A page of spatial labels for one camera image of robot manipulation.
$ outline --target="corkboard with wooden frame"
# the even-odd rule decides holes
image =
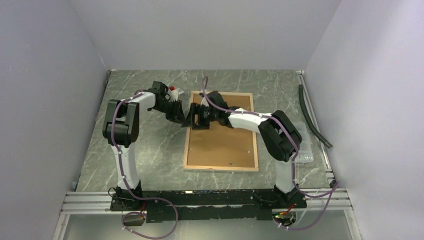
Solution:
[[[192,91],[190,103],[200,104],[199,91]],[[252,93],[219,92],[228,106],[254,111]],[[187,128],[183,168],[190,170],[257,172],[258,147],[256,133],[221,126],[217,121],[209,129]]]

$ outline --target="gray marble surface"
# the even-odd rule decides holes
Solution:
[[[114,154],[102,136],[106,106],[110,99],[124,99],[153,81],[182,88],[185,113],[191,91],[202,87],[209,77],[208,90],[253,93],[256,112],[284,111],[292,122],[305,122],[302,115],[296,72],[292,70],[145,70],[113,71],[98,112],[77,191],[97,192],[115,187],[118,181]],[[297,167],[301,188],[328,188],[326,167],[318,141],[309,131],[314,161]],[[135,146],[137,172],[143,190],[205,190],[272,188],[276,172],[273,158],[260,135],[257,138],[259,172],[200,171],[183,169],[186,129],[169,122],[157,112],[142,112]]]

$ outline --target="purple cable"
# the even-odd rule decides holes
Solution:
[[[119,108],[122,106],[122,104],[124,104],[124,103],[126,103],[126,102],[128,102],[128,101],[130,101],[130,100],[132,100],[132,99],[134,99],[134,98],[138,98],[138,97],[140,97],[141,95],[143,95],[143,92],[142,92],[142,91],[140,91],[140,90],[138,90],[138,91],[135,93],[135,95],[134,95],[134,96],[132,96],[132,97],[130,97],[130,98],[127,98],[127,99],[124,99],[124,100],[122,100],[122,101],[120,101],[120,102],[118,103],[118,105],[116,106],[115,112],[113,113],[113,119],[112,119],[112,129],[111,129],[111,131],[112,131],[112,133],[111,133],[111,138],[112,138],[113,146],[117,149],[117,152],[118,152],[118,158],[119,158],[119,170],[120,170],[120,174],[121,174],[121,176],[122,176],[123,183],[125,184],[126,189],[128,190],[129,194],[131,194],[131,196],[132,196],[133,198],[138,199],[138,200],[142,200],[142,201],[148,201],[148,200],[159,200],[159,201],[166,202],[166,203],[168,203],[169,205],[171,205],[171,207],[172,207],[172,208],[173,208],[173,210],[175,211],[175,224],[174,224],[173,228],[172,228],[172,229],[171,229],[171,231],[169,231],[167,234],[165,234],[165,235],[163,235],[163,236],[158,236],[158,237],[146,236],[146,235],[143,235],[143,234],[141,234],[141,233],[139,233],[139,232],[137,232],[137,231],[134,231],[134,230],[130,229],[129,227],[125,226],[125,224],[124,224],[124,219],[125,219],[125,217],[127,217],[127,216],[129,216],[129,215],[139,215],[139,216],[145,216],[145,214],[144,214],[144,213],[136,212],[136,211],[132,211],[132,212],[129,212],[129,213],[125,214],[125,215],[123,216],[123,218],[121,219],[121,223],[122,223],[122,227],[123,227],[122,229],[125,229],[125,230],[129,231],[130,233],[133,233],[133,234],[135,234],[135,235],[138,235],[138,236],[143,237],[143,238],[146,238],[146,239],[154,239],[154,240],[157,240],[157,239],[164,239],[164,238],[168,237],[169,235],[171,235],[171,234],[173,233],[173,231],[174,231],[174,230],[175,230],[175,228],[177,227],[177,223],[178,223],[178,211],[177,211],[177,208],[175,207],[175,205],[174,205],[174,204],[172,204],[172,202],[170,202],[170,201],[168,201],[168,200],[166,200],[166,199],[164,199],[164,198],[161,198],[161,197],[139,197],[139,196],[136,196],[136,195],[135,195],[135,194],[131,191],[131,187],[130,187],[130,185],[128,184],[127,179],[124,177],[124,176],[125,176],[125,174],[124,174],[124,167],[123,167],[123,164],[122,164],[122,151],[121,151],[121,148],[120,148],[120,147],[117,145],[117,143],[115,142],[115,124],[116,124],[116,121],[117,121],[117,116],[118,116]]]
[[[299,148],[298,148],[298,146],[296,145],[296,143],[295,143],[295,141],[293,140],[293,138],[290,136],[289,132],[287,132],[287,130],[286,130],[286,128],[283,126],[283,124],[282,124],[282,123],[281,123],[278,119],[276,119],[276,118],[275,118],[275,117],[273,117],[273,116],[263,115],[263,114],[261,114],[261,113],[257,113],[257,112],[254,112],[254,111],[247,111],[247,110],[245,110],[245,111],[230,110],[230,109],[225,109],[225,108],[222,108],[222,107],[220,107],[220,106],[216,105],[215,103],[213,103],[213,102],[212,102],[212,101],[208,98],[208,96],[207,96],[207,94],[206,94],[206,86],[207,86],[207,85],[208,85],[208,77],[207,77],[207,76],[205,76],[205,77],[203,78],[203,86],[202,86],[202,89],[201,89],[201,93],[203,94],[203,96],[204,96],[204,98],[206,99],[206,101],[207,101],[210,105],[212,105],[214,108],[216,108],[216,109],[218,109],[218,110],[221,110],[221,111],[224,111],[224,112],[228,112],[228,113],[235,113],[235,114],[250,114],[250,115],[255,115],[255,116],[259,116],[259,117],[264,117],[264,118],[267,118],[267,119],[271,119],[271,120],[273,120],[273,121],[274,121],[274,122],[275,122],[275,123],[279,126],[279,128],[280,128],[280,129],[284,132],[285,136],[288,138],[288,140],[290,141],[291,145],[293,145],[294,150],[295,150],[295,152],[294,152],[294,156],[293,156],[293,158],[291,159],[291,175],[292,175],[292,180],[291,180],[291,181],[293,182],[293,185],[294,185],[294,187],[296,188],[296,190],[297,190],[298,192],[300,192],[301,194],[303,194],[303,195],[305,195],[305,196],[307,196],[307,197],[309,197],[309,198],[313,198],[313,199],[321,198],[321,197],[324,197],[324,196],[329,195],[329,196],[328,196],[327,203],[326,203],[326,205],[324,206],[324,209],[322,210],[321,214],[318,216],[317,220],[315,220],[315,221],[314,221],[311,225],[309,225],[309,226],[305,227],[305,229],[308,229],[308,228],[312,227],[313,225],[315,225],[315,224],[318,222],[318,220],[319,220],[319,219],[323,216],[324,212],[326,211],[327,206],[328,206],[328,204],[329,204],[329,202],[330,202],[330,199],[331,199],[331,195],[332,195],[332,194],[333,194],[333,192],[334,192],[334,191],[335,191],[335,190],[339,187],[339,182],[336,182],[330,191],[328,191],[328,192],[326,192],[326,193],[323,193],[323,194],[321,194],[321,195],[309,195],[309,194],[307,194],[306,192],[302,191],[302,190],[299,188],[299,186],[297,186],[297,185],[296,185],[296,163],[295,163],[295,159],[296,159],[296,157],[299,155]],[[301,227],[301,228],[289,228],[289,230],[304,230],[304,228],[303,228],[303,227]]]

